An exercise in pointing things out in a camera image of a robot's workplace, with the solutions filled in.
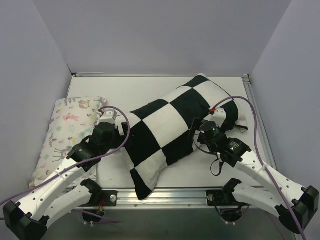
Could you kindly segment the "black white checkered pillowcase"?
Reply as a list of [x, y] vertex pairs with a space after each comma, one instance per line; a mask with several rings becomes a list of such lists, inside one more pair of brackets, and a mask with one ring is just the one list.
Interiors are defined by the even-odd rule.
[[206, 76], [198, 74], [167, 95], [131, 111], [126, 116], [131, 136], [125, 150], [129, 172], [139, 200], [155, 189], [160, 172], [189, 156], [195, 150], [188, 138], [195, 118], [204, 119], [218, 106], [226, 112], [222, 132], [237, 127], [247, 131], [247, 118], [231, 95]]

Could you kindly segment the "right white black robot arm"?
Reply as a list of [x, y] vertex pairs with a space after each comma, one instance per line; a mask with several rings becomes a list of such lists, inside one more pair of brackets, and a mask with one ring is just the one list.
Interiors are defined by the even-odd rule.
[[196, 132], [199, 132], [197, 141], [208, 147], [210, 155], [216, 156], [220, 168], [227, 164], [263, 187], [259, 190], [231, 178], [221, 190], [226, 204], [243, 203], [259, 208], [278, 218], [295, 234], [306, 229], [319, 208], [320, 193], [315, 187], [304, 187], [285, 177], [243, 141], [227, 137], [213, 121], [194, 119], [190, 138]]

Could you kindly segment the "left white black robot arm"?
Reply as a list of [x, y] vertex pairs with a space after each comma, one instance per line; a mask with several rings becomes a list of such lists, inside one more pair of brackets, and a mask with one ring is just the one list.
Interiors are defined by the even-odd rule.
[[123, 145], [114, 123], [99, 123], [92, 135], [71, 149], [43, 186], [17, 202], [10, 200], [4, 205], [4, 221], [8, 229], [20, 240], [40, 240], [53, 223], [75, 208], [97, 205], [103, 198], [102, 188], [90, 178], [70, 192], [63, 192], [98, 164], [109, 150]]

